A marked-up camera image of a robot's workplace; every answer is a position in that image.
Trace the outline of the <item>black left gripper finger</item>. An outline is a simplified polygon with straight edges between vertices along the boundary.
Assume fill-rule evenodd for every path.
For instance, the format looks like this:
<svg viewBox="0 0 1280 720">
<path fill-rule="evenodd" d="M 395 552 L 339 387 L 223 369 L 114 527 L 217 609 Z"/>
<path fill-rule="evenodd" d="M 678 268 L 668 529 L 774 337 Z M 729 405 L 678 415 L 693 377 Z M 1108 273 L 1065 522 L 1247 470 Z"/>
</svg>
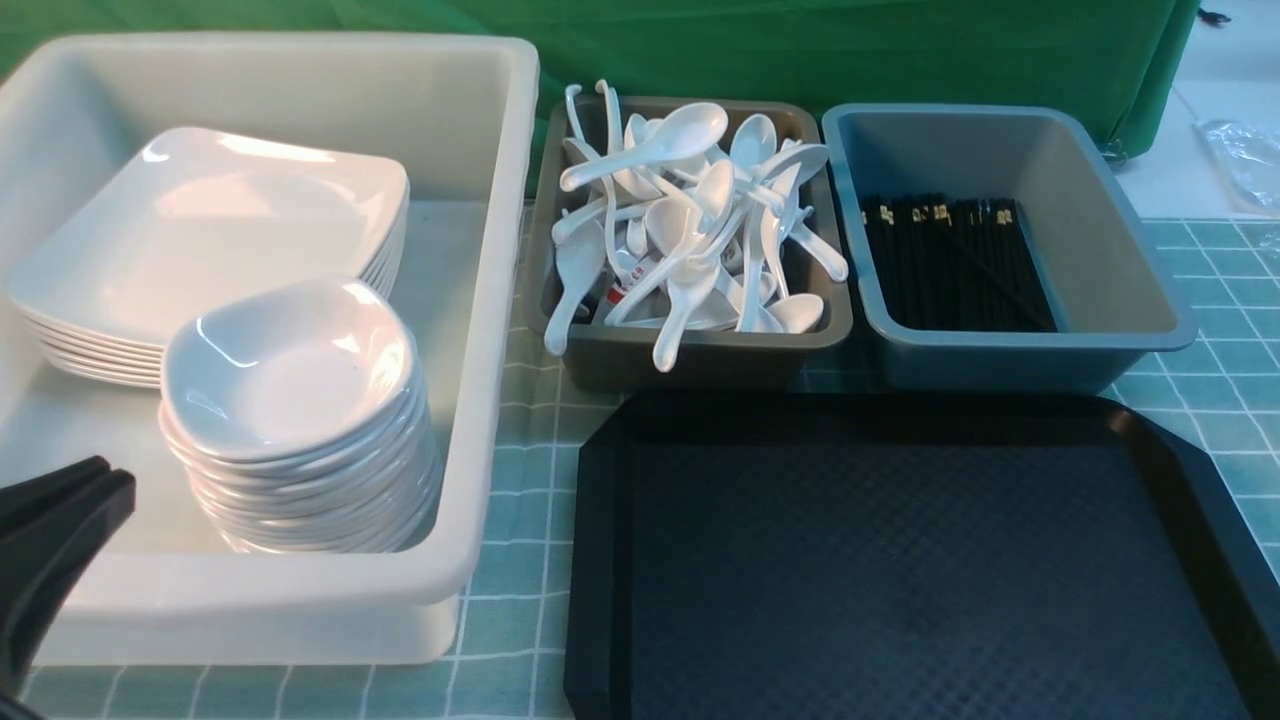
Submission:
<svg viewBox="0 0 1280 720">
<path fill-rule="evenodd" d="M 134 511 L 136 478 L 111 468 L 33 521 L 1 520 L 3 689 L 18 691 L 86 569 Z"/>
</svg>

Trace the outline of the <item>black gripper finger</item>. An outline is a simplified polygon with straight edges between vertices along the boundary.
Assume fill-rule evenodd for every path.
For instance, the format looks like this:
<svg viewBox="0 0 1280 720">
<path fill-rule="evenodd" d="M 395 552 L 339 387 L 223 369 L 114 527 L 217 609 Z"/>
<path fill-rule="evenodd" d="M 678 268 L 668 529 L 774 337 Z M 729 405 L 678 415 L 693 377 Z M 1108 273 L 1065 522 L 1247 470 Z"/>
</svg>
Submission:
<svg viewBox="0 0 1280 720">
<path fill-rule="evenodd" d="M 1 491 L 1 520 L 33 521 L 60 507 L 110 470 L 111 465 L 105 457 L 92 456 L 6 486 Z"/>
</svg>

